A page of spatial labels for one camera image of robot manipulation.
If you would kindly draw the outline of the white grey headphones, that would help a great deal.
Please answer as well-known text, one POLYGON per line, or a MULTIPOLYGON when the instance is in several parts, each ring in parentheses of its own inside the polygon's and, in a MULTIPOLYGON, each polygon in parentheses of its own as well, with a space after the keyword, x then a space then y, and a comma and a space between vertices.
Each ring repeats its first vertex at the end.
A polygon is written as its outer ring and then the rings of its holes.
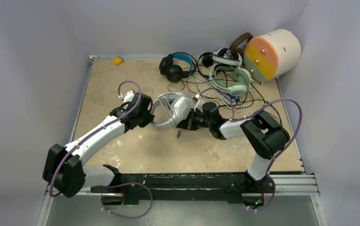
POLYGON ((160 130, 176 127, 179 122, 187 118, 192 104, 192 99, 182 91, 159 95, 153 101, 150 112, 154 115, 154 111, 161 106, 168 120, 162 123, 152 121, 151 125, 160 130))

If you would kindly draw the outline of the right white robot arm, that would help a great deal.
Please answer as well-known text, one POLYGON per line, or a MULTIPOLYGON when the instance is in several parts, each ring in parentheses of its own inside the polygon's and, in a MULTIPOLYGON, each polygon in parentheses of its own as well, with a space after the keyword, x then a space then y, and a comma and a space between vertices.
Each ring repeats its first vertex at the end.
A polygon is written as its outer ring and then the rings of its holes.
POLYGON ((274 155, 290 141, 289 133, 266 111, 236 121, 222 117, 212 102, 204 103, 201 109, 191 109, 176 127, 185 130, 207 128, 219 140, 246 137, 256 153, 244 179, 245 187, 252 192, 262 187, 274 155))

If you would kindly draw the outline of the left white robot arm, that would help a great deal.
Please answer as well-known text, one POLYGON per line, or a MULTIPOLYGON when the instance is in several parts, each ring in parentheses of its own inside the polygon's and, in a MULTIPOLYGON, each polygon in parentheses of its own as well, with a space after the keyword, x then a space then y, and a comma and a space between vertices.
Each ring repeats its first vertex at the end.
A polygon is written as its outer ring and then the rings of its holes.
POLYGON ((152 104, 150 96, 129 91, 123 104, 114 108, 95 128, 64 146, 50 147, 42 173, 42 178, 50 185, 50 195, 56 189, 70 198, 83 188, 95 186, 110 193, 118 191, 120 173, 116 167, 87 168, 85 165, 112 140, 151 123, 154 118, 152 104))

